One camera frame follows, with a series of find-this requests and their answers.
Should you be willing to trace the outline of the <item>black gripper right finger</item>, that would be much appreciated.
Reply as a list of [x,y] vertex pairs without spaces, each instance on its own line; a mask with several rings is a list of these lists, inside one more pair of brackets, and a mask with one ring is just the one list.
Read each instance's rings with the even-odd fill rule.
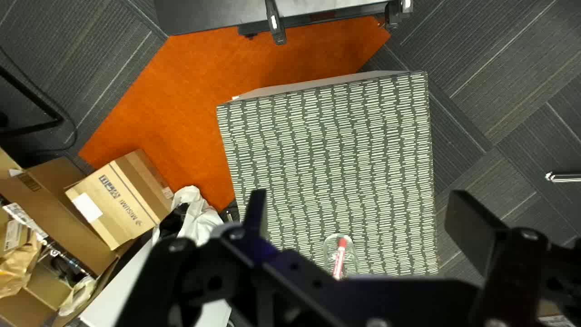
[[484,277],[497,242],[508,228],[466,191],[452,191],[444,215],[444,231],[472,268]]

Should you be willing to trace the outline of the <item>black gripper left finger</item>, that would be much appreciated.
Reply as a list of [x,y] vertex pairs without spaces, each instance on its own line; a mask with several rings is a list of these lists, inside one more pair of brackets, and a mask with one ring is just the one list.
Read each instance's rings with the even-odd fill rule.
[[259,238],[266,233],[266,191],[254,189],[248,197],[241,222],[245,238]]

